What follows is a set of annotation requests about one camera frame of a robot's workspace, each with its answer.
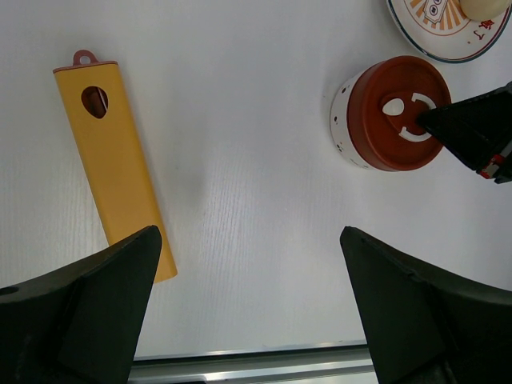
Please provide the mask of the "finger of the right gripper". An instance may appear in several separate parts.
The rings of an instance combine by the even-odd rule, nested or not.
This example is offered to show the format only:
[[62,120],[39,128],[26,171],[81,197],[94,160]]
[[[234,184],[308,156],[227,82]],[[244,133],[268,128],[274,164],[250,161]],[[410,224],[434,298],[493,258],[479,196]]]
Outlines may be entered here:
[[511,84],[424,112],[418,125],[485,179],[511,181]]

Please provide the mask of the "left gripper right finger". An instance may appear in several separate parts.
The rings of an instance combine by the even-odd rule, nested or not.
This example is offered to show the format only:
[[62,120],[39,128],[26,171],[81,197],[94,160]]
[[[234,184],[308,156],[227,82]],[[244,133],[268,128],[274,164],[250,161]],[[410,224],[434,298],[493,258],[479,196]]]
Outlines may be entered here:
[[380,383],[509,383],[511,293],[347,226],[340,244]]

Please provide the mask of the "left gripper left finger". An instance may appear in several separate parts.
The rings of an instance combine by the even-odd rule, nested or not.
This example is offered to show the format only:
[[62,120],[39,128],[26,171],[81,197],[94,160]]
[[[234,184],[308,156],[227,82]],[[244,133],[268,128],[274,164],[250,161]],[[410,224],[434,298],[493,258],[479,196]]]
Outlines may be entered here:
[[147,226],[42,276],[1,289],[3,383],[125,383],[162,236]]

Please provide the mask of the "red lunch box lid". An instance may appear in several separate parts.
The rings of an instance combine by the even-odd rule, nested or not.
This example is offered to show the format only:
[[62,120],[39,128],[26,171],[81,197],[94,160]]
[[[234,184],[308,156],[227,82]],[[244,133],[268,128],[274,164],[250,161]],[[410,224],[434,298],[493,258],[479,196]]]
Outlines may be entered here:
[[363,72],[350,93],[350,139],[362,159],[378,170],[419,169],[439,154],[442,144],[416,119],[449,104],[448,86],[428,61],[398,56],[379,62]]

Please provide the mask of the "steel lunch box bowl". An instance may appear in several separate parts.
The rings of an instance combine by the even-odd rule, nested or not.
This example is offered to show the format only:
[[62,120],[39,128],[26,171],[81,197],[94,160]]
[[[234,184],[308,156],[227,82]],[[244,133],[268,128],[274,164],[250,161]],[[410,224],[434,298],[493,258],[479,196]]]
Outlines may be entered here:
[[340,155],[351,165],[365,169],[374,170],[356,150],[348,127],[348,104],[352,90],[363,71],[346,80],[336,93],[330,108],[330,133],[334,144]]

